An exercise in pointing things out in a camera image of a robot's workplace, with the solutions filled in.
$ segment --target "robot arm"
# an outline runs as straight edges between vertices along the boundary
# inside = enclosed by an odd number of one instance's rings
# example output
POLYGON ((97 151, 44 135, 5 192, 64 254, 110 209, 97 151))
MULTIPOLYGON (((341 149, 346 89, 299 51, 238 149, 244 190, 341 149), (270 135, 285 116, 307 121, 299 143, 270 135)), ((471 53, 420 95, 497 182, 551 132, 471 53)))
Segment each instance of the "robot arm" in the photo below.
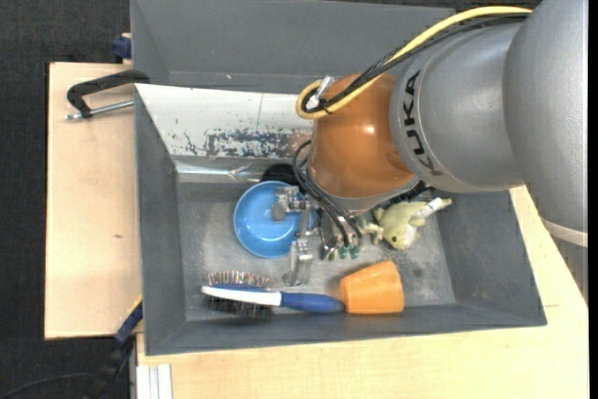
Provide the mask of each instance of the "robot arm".
POLYGON ((548 230, 587 246, 588 2, 545 0, 524 22, 414 49, 398 78, 312 115, 309 173, 353 211, 419 180, 448 192, 524 183, 548 230))

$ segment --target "brush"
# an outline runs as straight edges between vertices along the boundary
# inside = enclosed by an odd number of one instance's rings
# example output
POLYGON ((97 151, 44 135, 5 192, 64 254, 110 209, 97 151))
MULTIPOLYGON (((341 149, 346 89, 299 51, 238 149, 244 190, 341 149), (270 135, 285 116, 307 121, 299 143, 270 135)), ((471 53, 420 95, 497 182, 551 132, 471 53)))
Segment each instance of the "brush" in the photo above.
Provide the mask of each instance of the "brush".
MULTIPOLYGON (((269 288, 272 281, 270 278, 254 275, 235 269, 210 273, 207 277, 209 286, 216 287, 219 284, 245 285, 259 288, 269 288)), ((258 305, 255 303, 244 303, 218 296, 208 296, 206 306, 215 311, 234 314, 241 318, 267 320, 272 317, 272 307, 258 305)))
POLYGON ((326 294, 310 292, 269 292, 259 286, 220 283, 202 286, 202 293, 252 305, 281 306, 312 313, 337 313, 345 310, 345 305, 326 294))

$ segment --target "orange cup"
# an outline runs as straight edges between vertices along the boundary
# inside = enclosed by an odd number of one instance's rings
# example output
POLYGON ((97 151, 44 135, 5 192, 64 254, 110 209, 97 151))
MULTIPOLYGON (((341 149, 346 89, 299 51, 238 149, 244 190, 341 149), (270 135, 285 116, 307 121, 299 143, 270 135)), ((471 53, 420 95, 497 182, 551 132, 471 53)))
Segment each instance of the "orange cup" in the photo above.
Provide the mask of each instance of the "orange cup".
POLYGON ((390 260, 372 264, 340 280, 340 293, 351 314, 400 313, 405 308, 403 283, 390 260))

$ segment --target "gray robot arm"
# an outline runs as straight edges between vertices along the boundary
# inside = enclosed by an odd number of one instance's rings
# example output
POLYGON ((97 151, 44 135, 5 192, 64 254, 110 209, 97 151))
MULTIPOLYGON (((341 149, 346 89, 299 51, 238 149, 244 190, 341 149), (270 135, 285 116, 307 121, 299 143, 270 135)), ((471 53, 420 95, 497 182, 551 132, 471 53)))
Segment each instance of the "gray robot arm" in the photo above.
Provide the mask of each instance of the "gray robot arm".
POLYGON ((395 147, 428 184, 526 184, 548 230, 588 242, 589 0, 545 0, 415 56, 391 100, 395 147))

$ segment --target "blue brush handle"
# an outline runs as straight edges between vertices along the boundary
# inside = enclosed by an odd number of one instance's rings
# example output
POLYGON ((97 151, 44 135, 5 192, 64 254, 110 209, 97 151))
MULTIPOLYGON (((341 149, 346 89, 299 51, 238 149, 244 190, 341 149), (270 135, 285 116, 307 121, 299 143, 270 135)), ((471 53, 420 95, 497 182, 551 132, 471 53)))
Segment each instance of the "blue brush handle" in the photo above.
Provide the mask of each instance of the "blue brush handle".
POLYGON ((345 305, 331 296, 308 292, 281 292, 280 305, 312 313, 339 313, 345 310, 345 305))

